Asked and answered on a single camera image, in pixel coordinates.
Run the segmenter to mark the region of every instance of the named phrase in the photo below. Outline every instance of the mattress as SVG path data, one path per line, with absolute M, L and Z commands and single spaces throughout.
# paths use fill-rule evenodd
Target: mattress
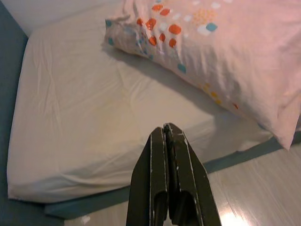
M 202 162 L 271 134 L 220 108 L 172 72 L 103 43 L 100 5 L 35 31 L 20 75 L 8 195 L 60 202 L 130 184 L 149 134 L 172 122 Z

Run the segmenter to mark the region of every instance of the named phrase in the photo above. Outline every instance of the white wall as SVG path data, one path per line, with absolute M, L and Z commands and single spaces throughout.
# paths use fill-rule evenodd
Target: white wall
M 43 25 L 109 0 L 1 0 L 29 36 Z

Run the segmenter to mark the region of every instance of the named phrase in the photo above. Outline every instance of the pink pillowcase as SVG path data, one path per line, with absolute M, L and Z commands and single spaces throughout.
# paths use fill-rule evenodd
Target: pink pillowcase
M 125 0 L 105 40 L 257 121 L 289 149 L 301 107 L 301 1 Z

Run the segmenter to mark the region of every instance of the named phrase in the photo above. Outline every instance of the floor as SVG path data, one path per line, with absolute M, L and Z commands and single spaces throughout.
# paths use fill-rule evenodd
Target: floor
M 300 174 L 301 144 L 210 174 L 222 226 L 299 226 Z M 126 216 L 127 202 L 65 226 L 124 226 Z

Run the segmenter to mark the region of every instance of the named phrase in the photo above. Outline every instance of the pillow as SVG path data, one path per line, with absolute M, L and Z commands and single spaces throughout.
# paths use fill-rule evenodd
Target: pillow
M 105 40 L 255 120 L 289 149 L 301 106 L 301 1 L 125 0 Z

